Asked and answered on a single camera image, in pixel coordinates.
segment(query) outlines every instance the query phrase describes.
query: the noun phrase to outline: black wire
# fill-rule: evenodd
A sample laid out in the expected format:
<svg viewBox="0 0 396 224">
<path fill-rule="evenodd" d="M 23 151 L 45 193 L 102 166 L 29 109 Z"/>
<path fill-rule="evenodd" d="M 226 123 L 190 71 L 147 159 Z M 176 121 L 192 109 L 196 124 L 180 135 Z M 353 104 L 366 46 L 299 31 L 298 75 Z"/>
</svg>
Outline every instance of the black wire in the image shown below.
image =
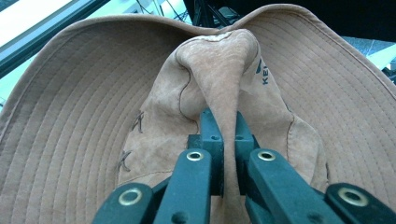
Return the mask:
<svg viewBox="0 0 396 224">
<path fill-rule="evenodd" d="M 137 2 L 137 4 L 139 4 L 140 10 L 142 10 L 142 12 L 143 12 L 143 9 L 144 9 L 148 14 L 151 14 L 151 13 L 149 13 L 149 12 L 146 10 L 145 7 L 142 6 L 142 4 L 140 4 L 139 0 L 136 0 L 136 2 Z"/>
<path fill-rule="evenodd" d="M 168 0 L 166 0 L 166 2 L 169 4 L 169 6 L 172 8 L 172 10 L 175 12 L 175 14 L 176 14 L 176 17 L 178 17 L 178 19 L 179 20 L 181 20 L 181 21 L 183 21 L 181 18 L 180 18 L 180 15 L 178 15 L 178 13 L 175 11 L 175 9 L 172 7 L 172 4 L 168 1 Z"/>
</svg>

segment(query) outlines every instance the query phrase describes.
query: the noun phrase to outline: wide-brimmed hat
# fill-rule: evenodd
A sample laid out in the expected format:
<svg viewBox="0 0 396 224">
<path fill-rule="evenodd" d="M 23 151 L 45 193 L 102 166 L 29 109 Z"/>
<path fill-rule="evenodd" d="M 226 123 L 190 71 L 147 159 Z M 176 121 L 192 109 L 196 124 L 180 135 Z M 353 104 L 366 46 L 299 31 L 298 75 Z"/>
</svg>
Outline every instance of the wide-brimmed hat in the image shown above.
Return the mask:
<svg viewBox="0 0 396 224">
<path fill-rule="evenodd" d="M 81 21 L 40 51 L 2 111 L 0 222 L 91 222 L 117 185 L 172 174 L 206 107 L 225 142 L 216 220 L 245 220 L 236 110 L 313 187 L 348 182 L 395 209 L 395 93 L 297 6 L 262 7 L 221 30 L 144 15 Z"/>
</svg>

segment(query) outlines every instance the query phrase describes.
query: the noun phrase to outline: suede hat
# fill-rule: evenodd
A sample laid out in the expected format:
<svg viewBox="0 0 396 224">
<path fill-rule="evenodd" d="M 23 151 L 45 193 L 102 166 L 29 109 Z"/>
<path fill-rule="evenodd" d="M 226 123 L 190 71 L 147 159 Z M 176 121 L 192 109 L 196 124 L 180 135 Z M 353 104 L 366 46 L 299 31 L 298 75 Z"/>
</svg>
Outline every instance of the suede hat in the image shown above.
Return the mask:
<svg viewBox="0 0 396 224">
<path fill-rule="evenodd" d="M 225 143 L 214 223 L 248 221 L 237 110 L 314 188 L 348 182 L 394 210 L 395 92 L 297 6 L 262 7 L 221 30 L 145 15 L 81 21 L 40 51 L 2 111 L 0 223 L 91 222 L 118 185 L 172 174 L 206 107 Z"/>
</svg>

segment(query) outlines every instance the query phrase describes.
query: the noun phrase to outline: hat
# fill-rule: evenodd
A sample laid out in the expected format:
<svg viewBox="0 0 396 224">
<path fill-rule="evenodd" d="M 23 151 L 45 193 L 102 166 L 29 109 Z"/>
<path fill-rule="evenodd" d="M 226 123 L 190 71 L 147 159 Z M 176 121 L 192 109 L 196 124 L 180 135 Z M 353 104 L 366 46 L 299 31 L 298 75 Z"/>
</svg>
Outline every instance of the hat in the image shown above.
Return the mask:
<svg viewBox="0 0 396 224">
<path fill-rule="evenodd" d="M 2 111 L 0 222 L 91 222 L 117 185 L 171 174 L 206 106 L 225 142 L 215 220 L 246 220 L 236 110 L 311 186 L 348 182 L 395 209 L 395 92 L 297 6 L 262 7 L 222 30 L 143 15 L 81 21 L 40 51 Z"/>
</svg>

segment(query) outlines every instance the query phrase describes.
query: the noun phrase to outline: hat brim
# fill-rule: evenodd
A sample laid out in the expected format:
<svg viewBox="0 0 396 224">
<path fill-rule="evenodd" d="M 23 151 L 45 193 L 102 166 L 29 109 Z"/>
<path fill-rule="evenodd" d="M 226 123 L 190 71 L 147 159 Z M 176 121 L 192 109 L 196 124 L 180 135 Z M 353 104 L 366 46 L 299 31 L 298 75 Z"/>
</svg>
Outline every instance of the hat brim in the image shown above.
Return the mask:
<svg viewBox="0 0 396 224">
<path fill-rule="evenodd" d="M 286 104 L 321 135 L 330 181 L 394 209 L 396 88 L 309 11 L 273 5 L 220 31 L 126 15 L 60 32 L 0 117 L 0 222 L 90 222 L 116 186 L 126 135 L 168 55 L 192 36 L 239 28 L 259 40 Z"/>
</svg>

